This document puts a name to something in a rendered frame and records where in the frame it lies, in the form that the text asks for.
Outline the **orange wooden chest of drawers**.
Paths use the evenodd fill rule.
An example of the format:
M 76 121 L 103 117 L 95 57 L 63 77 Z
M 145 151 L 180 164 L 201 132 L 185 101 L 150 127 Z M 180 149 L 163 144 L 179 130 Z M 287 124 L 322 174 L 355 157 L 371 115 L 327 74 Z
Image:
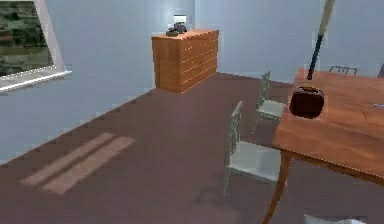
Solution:
M 151 37 L 155 85 L 184 93 L 213 75 L 218 66 L 218 30 L 196 29 Z

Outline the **grey white chair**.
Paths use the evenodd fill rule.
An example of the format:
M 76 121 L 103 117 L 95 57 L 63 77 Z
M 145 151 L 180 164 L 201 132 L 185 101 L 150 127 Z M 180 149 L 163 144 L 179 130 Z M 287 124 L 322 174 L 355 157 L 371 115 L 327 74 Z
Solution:
M 268 70 L 261 76 L 259 97 L 256 102 L 255 119 L 251 133 L 254 134 L 257 125 L 262 118 L 280 121 L 286 105 L 269 99 L 268 89 L 270 87 L 271 71 Z
M 349 67 L 349 66 L 341 66 L 341 65 L 332 65 L 329 68 L 329 72 L 337 72 L 337 73 L 342 73 L 342 74 L 357 75 L 358 68 Z
M 276 149 L 242 141 L 240 137 L 241 111 L 239 101 L 230 116 L 228 149 L 224 159 L 223 195 L 232 174 L 239 174 L 265 183 L 276 183 L 279 177 L 281 157 Z
M 330 218 L 320 218 L 311 215 L 304 215 L 304 224 L 367 224 L 355 218 L 344 218 L 332 220 Z

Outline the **small black white device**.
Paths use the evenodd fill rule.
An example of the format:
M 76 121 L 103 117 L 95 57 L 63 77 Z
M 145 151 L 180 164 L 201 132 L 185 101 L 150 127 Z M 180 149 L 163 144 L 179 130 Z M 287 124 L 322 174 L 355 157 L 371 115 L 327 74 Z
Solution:
M 166 31 L 166 35 L 170 37 L 176 37 L 179 34 L 185 34 L 187 32 L 187 28 L 185 26 L 186 21 L 186 15 L 175 15 L 174 25 Z

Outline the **dark red toaster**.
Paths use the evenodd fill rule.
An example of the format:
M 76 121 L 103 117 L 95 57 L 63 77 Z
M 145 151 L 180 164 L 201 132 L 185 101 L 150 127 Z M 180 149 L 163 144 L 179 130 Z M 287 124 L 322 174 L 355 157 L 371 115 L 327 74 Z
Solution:
M 299 86 L 293 91 L 289 110 L 295 116 L 313 119 L 321 114 L 323 106 L 322 90 L 310 86 Z

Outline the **beige black baseball bat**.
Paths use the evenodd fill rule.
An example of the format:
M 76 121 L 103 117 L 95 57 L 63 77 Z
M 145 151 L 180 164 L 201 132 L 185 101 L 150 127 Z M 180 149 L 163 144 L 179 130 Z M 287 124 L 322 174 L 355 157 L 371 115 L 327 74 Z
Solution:
M 313 72 L 316 66 L 317 58 L 319 55 L 319 51 L 321 48 L 321 44 L 333 11 L 333 6 L 335 4 L 335 0 L 326 0 L 325 5 L 324 5 L 324 10 L 322 13 L 321 21 L 320 21 L 320 26 L 318 30 L 318 35 L 317 35 L 317 40 L 314 48 L 314 52 L 311 58 L 311 63 L 309 66 L 308 74 L 307 74 L 307 79 L 311 80 L 313 77 Z

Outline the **orange wooden table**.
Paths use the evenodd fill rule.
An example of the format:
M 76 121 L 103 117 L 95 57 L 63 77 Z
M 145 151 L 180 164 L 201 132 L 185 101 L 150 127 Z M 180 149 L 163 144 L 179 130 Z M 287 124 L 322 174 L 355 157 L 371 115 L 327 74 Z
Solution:
M 286 110 L 274 134 L 281 152 L 275 192 L 262 224 L 270 224 L 287 182 L 293 159 L 384 187 L 384 79 L 307 70 L 297 71 L 293 86 L 315 86 L 325 95 L 321 114 L 314 119 Z

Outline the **white framed window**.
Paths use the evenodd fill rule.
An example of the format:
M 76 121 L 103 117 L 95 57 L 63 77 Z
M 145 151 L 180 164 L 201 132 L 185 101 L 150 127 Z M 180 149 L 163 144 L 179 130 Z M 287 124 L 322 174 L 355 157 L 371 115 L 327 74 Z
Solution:
M 70 74 L 46 0 L 0 0 L 0 94 Z

